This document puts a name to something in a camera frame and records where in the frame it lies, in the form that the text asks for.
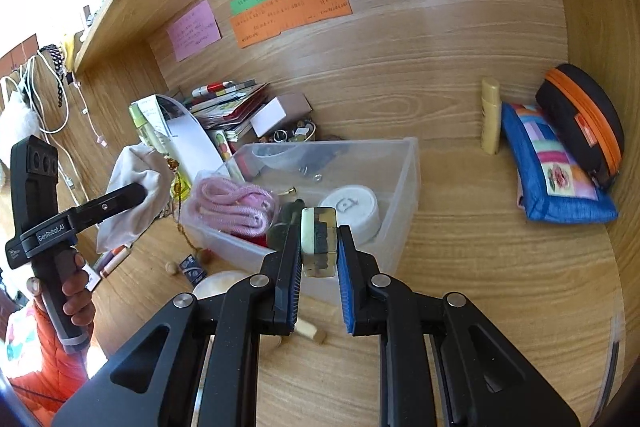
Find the orange jacket left forearm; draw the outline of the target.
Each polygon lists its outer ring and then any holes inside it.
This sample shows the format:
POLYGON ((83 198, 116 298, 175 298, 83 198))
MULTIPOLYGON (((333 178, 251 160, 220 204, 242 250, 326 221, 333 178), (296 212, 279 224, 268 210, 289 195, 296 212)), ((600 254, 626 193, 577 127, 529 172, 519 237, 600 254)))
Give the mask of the orange jacket left forearm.
POLYGON ((40 369, 10 378, 9 383, 40 425, 50 426, 55 413, 88 381, 87 352, 67 353, 48 314, 36 305, 29 305, 26 310, 35 320, 40 369))

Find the person's left hand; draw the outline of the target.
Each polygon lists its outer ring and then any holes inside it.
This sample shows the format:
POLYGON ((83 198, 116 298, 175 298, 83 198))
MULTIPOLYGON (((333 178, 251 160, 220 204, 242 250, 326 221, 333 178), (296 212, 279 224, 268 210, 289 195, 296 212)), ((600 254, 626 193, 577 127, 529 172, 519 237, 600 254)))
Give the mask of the person's left hand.
MULTIPOLYGON (((86 259, 81 254, 75 255, 75 265, 77 270, 67 277, 62 284, 62 291, 66 297, 66 303, 63 306, 64 313, 70 317, 72 323, 76 326, 91 326, 96 316, 96 307, 92 302, 90 291, 86 288, 89 282, 89 275, 84 270, 86 259)), ((42 300, 43 283, 38 277, 29 277, 26 282, 27 289, 35 298, 36 307, 42 312, 46 312, 42 300)))

